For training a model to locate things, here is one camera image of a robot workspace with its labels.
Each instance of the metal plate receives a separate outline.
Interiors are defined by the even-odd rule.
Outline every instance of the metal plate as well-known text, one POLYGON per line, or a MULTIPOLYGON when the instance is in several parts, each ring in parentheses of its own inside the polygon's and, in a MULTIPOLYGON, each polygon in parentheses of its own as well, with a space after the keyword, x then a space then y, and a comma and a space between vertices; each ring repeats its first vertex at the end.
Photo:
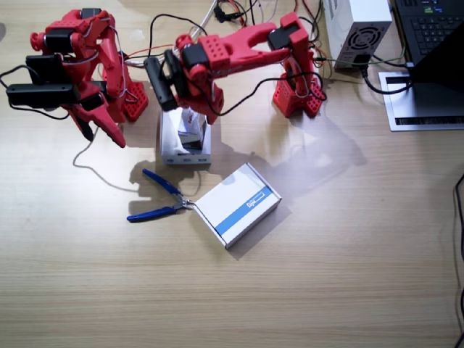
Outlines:
MULTIPOLYGON (((382 90, 395 91, 408 72, 380 72, 382 90)), ((384 96, 392 131, 442 131, 464 129, 464 94, 435 83, 416 83, 409 91, 384 96)))

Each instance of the wooden desk surface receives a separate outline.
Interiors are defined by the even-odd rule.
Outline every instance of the wooden desk surface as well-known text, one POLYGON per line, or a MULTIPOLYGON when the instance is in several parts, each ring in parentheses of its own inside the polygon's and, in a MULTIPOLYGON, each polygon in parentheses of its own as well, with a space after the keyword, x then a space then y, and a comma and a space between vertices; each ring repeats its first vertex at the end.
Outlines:
MULTIPOLYGON (((268 18, 274 2, 261 2, 268 18)), ((33 53, 31 32, 95 5, 4 1, 0 71, 33 53)), ((99 6, 131 52, 148 46, 156 14, 199 22, 210 1, 99 6)), ((292 9, 280 1, 274 21, 292 9)), ((207 26, 222 35, 234 28, 207 26)), ((189 26, 161 19, 155 29, 154 42, 169 44, 189 26)), ((400 51, 392 28, 378 54, 400 51)), ((373 69, 374 81, 377 69, 391 68, 373 69)), ((226 106, 280 71, 220 81, 226 106)), ((143 70, 130 73, 148 81, 143 70)), ((27 80, 25 71, 5 78, 27 80)), ((14 112, 1 93, 0 347, 452 347, 460 333, 452 187, 464 171, 463 132, 391 133, 383 99, 357 83, 329 82, 314 120, 286 120, 270 102, 274 83, 265 84, 214 125, 207 169, 155 161, 153 93, 142 118, 124 125, 125 149, 97 136, 78 160, 91 170, 72 166, 87 141, 71 119, 14 112), (171 203, 143 167, 197 199, 247 161, 283 201, 230 252, 192 212, 125 221, 171 203)))

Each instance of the cooling fan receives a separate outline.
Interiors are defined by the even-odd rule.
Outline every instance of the cooling fan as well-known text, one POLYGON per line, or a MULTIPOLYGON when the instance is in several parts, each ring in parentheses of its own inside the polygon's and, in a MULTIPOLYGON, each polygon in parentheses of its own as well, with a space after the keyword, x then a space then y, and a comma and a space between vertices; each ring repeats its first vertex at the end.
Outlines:
POLYGON ((381 37, 381 31, 375 27, 361 28, 348 39, 350 49, 362 50, 375 46, 381 37))

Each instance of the robotic arm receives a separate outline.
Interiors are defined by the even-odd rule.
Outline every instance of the robotic arm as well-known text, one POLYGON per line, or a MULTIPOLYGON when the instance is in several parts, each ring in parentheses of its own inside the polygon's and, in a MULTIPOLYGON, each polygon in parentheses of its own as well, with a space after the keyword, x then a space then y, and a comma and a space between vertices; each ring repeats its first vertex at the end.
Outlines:
POLYGON ((313 75, 309 36, 294 12, 281 18, 280 28, 273 23, 254 25, 224 38, 205 36, 198 43, 189 35, 182 35, 175 47, 179 58, 172 51, 165 52, 169 76, 156 58, 148 58, 144 63, 164 111, 190 107, 206 115, 208 123, 213 124, 224 105, 223 90, 215 79, 275 63, 283 63, 285 73, 277 83, 273 101, 285 117, 296 109, 315 116, 323 102, 324 94, 313 75), (253 49, 264 42, 268 42, 270 51, 253 49), (177 92, 175 97, 172 85, 177 92))
POLYGON ((148 105, 142 83, 133 82, 117 51, 115 19, 100 9, 74 9, 53 22, 45 33, 33 33, 30 44, 41 56, 26 57, 32 84, 10 85, 11 105, 66 109, 81 133, 94 138, 89 122, 97 124, 116 144, 125 146, 117 123, 137 120, 148 105), (98 64, 102 81, 93 81, 98 64))

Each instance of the small white box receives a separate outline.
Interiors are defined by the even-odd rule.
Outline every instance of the small white box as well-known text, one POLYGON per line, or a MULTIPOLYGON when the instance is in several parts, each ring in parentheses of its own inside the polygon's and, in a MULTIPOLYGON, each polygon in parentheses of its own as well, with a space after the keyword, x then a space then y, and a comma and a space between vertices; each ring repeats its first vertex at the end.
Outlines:
POLYGON ((198 165, 211 163, 211 126, 206 124, 201 150, 184 149, 178 135, 182 108, 162 112, 160 117, 159 144, 163 163, 166 165, 198 165))
POLYGON ((228 249, 280 201, 278 193, 246 163, 199 199, 194 209, 228 249))

